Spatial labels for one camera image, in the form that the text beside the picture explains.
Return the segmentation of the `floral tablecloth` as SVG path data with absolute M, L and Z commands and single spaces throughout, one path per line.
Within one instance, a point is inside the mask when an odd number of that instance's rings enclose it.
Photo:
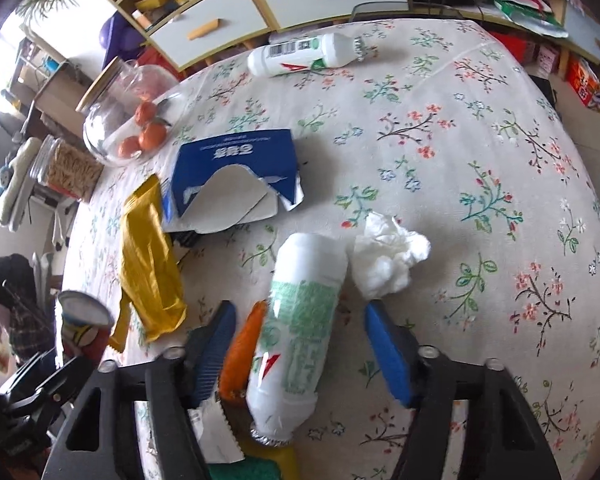
M 187 326 L 222 300 L 265 298 L 286 238 L 344 242 L 371 212 L 424 234 L 429 258 L 385 303 L 454 360 L 501 359 L 566 479 L 600 426 L 600 202 L 558 114 L 509 52 L 470 21 L 340 27 L 370 56 L 341 70 L 251 76 L 245 55 L 180 87 L 161 152 L 106 168 L 76 215 L 65 286 L 120 301 L 121 219 L 150 176 L 167 178 L 185 142 L 247 130 L 294 136 L 303 202 L 202 238 L 186 258 Z

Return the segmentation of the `glass jar with oranges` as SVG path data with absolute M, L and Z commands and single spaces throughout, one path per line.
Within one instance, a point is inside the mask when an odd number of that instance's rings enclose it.
M 180 81 L 165 68 L 117 56 L 87 88 L 76 106 L 83 141 L 102 164 L 123 167 L 155 154 L 184 110 Z

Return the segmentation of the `white green-label plastic bottle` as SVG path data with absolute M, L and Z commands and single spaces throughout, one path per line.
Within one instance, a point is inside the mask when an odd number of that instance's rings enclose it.
M 347 270 L 330 237 L 294 233 L 279 247 L 246 392 L 257 442 L 288 444 L 314 412 Z

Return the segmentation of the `paper cup with cartoon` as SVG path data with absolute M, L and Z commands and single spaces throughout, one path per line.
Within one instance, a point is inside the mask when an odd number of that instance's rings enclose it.
M 85 292 L 64 290 L 57 296 L 61 312 L 60 340 L 68 359 L 82 356 L 98 367 L 108 346 L 114 319 L 108 309 Z

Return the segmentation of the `crumpled white tissue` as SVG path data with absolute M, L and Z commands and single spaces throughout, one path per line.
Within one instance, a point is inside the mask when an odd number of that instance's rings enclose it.
M 352 280 L 365 300 L 396 294 L 411 284 L 411 268 L 425 261 L 430 250 L 426 236 L 400 226 L 396 217 L 372 211 L 353 243 Z

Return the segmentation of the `yellow plastic bag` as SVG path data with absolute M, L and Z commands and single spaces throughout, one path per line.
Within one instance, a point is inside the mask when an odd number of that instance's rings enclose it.
M 132 312 L 140 318 L 148 342 L 174 332 L 186 320 L 181 272 L 161 222 L 161 183 L 153 174 L 129 196 L 122 211 L 121 299 L 109 337 L 109 347 L 120 353 Z

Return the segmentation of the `green yellow sponge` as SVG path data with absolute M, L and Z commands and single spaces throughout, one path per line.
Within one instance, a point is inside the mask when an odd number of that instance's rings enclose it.
M 212 479 L 300 480 L 297 453 L 292 445 L 265 446 L 251 438 L 238 440 L 245 457 L 231 464 L 209 464 Z

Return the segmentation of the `torn blue paper box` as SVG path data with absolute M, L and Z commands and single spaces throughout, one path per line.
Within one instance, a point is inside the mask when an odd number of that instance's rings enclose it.
M 164 232 L 212 234 L 272 218 L 304 199 L 288 129 L 251 130 L 184 143 L 162 185 Z

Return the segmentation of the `orange wrapper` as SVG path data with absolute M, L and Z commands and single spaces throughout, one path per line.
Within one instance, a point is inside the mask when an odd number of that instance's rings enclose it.
M 219 379 L 219 393 L 223 402 L 233 406 L 246 405 L 246 391 L 254 352 L 265 319 L 268 303 L 256 302 L 244 325 L 228 348 Z

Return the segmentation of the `plastic jar of snacks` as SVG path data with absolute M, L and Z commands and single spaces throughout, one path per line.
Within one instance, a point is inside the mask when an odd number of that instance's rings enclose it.
M 46 136 L 30 169 L 38 184 L 88 203 L 104 165 L 61 138 Z

